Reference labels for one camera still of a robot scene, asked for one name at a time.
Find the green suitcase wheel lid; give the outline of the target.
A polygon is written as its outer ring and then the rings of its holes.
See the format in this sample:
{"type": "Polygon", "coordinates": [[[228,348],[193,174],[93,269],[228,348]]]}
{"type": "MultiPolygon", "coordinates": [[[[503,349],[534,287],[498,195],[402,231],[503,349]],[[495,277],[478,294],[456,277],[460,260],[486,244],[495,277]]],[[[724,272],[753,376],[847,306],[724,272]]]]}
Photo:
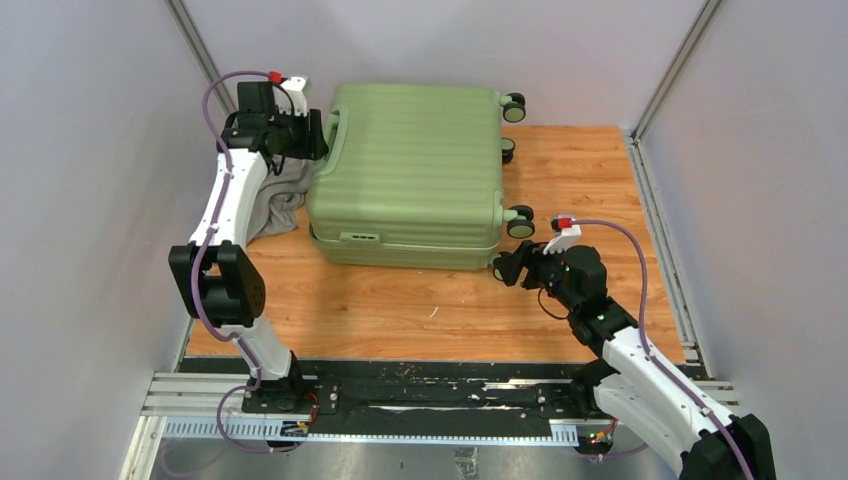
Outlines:
{"type": "Polygon", "coordinates": [[[514,205],[505,211],[507,235],[514,239],[528,239],[535,233],[535,212],[527,205],[514,205]]]}

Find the green suitcase blue lining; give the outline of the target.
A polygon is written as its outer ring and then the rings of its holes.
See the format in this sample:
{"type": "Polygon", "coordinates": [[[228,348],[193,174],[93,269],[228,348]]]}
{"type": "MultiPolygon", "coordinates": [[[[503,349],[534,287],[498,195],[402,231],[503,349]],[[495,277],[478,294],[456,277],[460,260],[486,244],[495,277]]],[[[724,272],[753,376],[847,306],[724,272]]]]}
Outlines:
{"type": "Polygon", "coordinates": [[[329,262],[485,268],[519,218],[504,203],[502,113],[486,87],[346,83],[312,171],[309,233],[329,262]]]}

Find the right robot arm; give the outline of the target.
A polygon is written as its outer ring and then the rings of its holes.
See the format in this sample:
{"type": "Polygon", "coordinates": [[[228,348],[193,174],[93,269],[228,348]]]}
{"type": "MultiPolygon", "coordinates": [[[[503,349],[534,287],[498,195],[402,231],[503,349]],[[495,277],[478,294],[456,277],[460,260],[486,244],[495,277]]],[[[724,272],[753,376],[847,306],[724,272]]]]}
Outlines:
{"type": "Polygon", "coordinates": [[[609,295],[595,248],[546,253],[525,240],[492,268],[505,285],[541,290],[565,307],[572,334],[595,354],[571,381],[577,413],[623,421],[679,479],[776,478],[767,426],[708,395],[640,333],[637,319],[609,295]]]}

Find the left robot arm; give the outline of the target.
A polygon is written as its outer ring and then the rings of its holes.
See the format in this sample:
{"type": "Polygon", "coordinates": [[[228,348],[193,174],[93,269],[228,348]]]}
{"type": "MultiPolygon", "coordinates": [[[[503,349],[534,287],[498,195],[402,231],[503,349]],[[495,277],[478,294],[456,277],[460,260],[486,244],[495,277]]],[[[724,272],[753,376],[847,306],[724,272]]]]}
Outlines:
{"type": "Polygon", "coordinates": [[[248,365],[242,408],[293,413],[313,399],[296,355],[264,315],[266,286],[246,246],[261,186],[287,159],[319,160],[328,151],[321,113],[307,105],[307,78],[237,71],[238,108],[217,128],[214,184],[204,214],[168,264],[188,314],[248,365]]]}

